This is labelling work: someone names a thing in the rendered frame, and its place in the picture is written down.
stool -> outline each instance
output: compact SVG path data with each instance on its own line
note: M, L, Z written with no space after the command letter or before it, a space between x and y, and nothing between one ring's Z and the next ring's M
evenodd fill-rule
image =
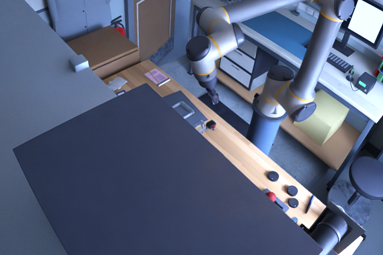
M328 203L343 208L355 222L364 224L372 214L370 200L383 199L383 164L360 157L349 168L349 182L336 183L328 193Z

stool base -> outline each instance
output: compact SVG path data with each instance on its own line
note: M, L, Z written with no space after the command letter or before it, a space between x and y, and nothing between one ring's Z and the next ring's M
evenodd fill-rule
M354 192L355 189L350 182L336 183L328 193L328 203L332 201L342 207L350 218L359 225L363 225L372 215L372 202L370 199L360 196L355 204L350 206L347 201Z

robotic arm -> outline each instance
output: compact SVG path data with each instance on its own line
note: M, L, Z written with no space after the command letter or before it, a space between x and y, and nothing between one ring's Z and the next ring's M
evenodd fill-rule
M298 75L282 66L270 69L263 94L256 99L256 108L269 118L281 118L289 114L295 121L303 121L313 114L316 104L315 86L334 44L343 20L353 12L354 0L306 0L317 1L321 11L313 31ZM207 89L213 104L219 102L215 89L217 82L214 61L244 44L244 34L238 26L256 16L289 6L299 0L242 0L220 8L202 8L197 24L208 36L192 38L186 53L200 86Z

brown door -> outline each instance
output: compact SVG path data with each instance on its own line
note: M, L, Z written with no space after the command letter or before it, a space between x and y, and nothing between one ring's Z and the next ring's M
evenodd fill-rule
M174 45L176 0L134 0L135 44L142 61L157 63Z

small black box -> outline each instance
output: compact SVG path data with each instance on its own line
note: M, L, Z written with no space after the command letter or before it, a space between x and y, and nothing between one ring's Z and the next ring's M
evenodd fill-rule
M367 94L370 92L370 90L372 90L374 84L376 84L376 78L364 72L356 81L355 87L360 89L363 93Z

